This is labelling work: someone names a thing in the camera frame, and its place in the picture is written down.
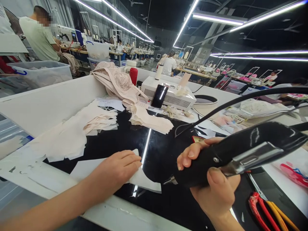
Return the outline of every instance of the thread spool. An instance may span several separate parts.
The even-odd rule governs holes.
[[[158,65],[156,75],[155,75],[156,80],[160,80],[161,72],[163,71],[163,67],[164,67],[163,65]]]

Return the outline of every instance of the person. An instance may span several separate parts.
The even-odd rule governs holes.
[[[60,57],[57,52],[61,50],[61,42],[53,38],[48,28],[50,23],[51,17],[48,12],[37,5],[34,7],[34,12],[30,17],[21,17],[19,19],[20,27],[37,57],[43,61],[59,62]]]
[[[283,83],[283,84],[278,84],[277,86],[272,87],[274,88],[283,88],[283,87],[298,87],[298,86],[303,86],[307,84],[307,79],[305,78],[297,78],[292,81],[292,83]],[[285,98],[288,94],[274,94],[274,95],[268,95],[266,97],[270,99],[277,100],[279,98]]]
[[[277,79],[279,71],[273,71],[268,77],[264,79],[264,82],[273,82],[275,79]]]
[[[162,74],[167,75],[167,76],[173,76],[173,71],[172,69],[175,69],[177,67],[176,61],[173,58],[175,55],[175,51],[171,50],[168,57],[161,62],[162,65],[164,65]]]
[[[163,54],[163,56],[160,58],[160,61],[157,63],[157,66],[160,65],[167,58],[167,56],[167,54]]]
[[[190,167],[191,161],[198,157],[201,149],[221,139],[211,138],[186,148],[177,158],[178,169],[182,171]],[[113,154],[74,187],[0,224],[0,231],[50,231],[60,227],[119,190],[141,166],[140,160],[141,157],[130,150]],[[210,168],[204,177],[207,177],[209,187],[193,187],[190,190],[216,231],[243,231],[230,213],[240,176],[226,178],[219,169]]]

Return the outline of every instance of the hand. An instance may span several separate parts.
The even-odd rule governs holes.
[[[197,159],[203,148],[218,143],[222,139],[215,137],[190,145],[177,158],[178,169],[181,171],[185,167],[190,167],[192,160]],[[210,186],[190,188],[193,197],[208,217],[227,215],[235,201],[234,191],[238,187],[241,177],[236,175],[226,178],[218,168],[214,167],[210,168],[207,176],[204,177],[207,177]]]
[[[103,202],[137,172],[141,157],[130,150],[116,152],[105,159],[79,184],[86,190],[89,207]]]

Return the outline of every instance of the white t-shirt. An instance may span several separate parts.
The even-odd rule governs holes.
[[[60,57],[51,44],[56,44],[49,28],[29,17],[19,19],[20,27],[31,48],[40,60],[59,61]]]
[[[274,75],[274,76],[269,75],[264,80],[275,80],[275,79],[277,79],[277,77],[278,77],[277,75]]]
[[[281,87],[291,87],[291,86],[292,84],[290,83],[283,83],[283,84],[278,84],[277,86],[272,87],[272,89],[281,88]],[[268,95],[267,97],[276,100],[276,99],[279,99],[281,95],[282,94],[274,94],[274,95]]]
[[[166,58],[161,62],[162,65],[164,65],[162,74],[170,76],[172,69],[175,69],[177,67],[176,61],[174,58]]]

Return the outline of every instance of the woman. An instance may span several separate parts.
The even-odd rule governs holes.
[[[174,55],[175,55],[175,51],[171,50],[168,58],[166,58],[165,60],[161,62],[161,64],[164,65],[163,70],[161,72],[162,74],[167,75],[167,76],[173,76],[172,69],[175,69],[177,67],[176,61],[173,58]]]
[[[264,79],[264,82],[273,82],[275,79],[277,79],[277,73],[278,73],[279,71],[273,71],[268,77],[266,77],[265,79]]]
[[[163,56],[160,58],[160,61],[158,62],[157,66],[160,65],[166,58],[167,58],[167,54],[163,54]]]

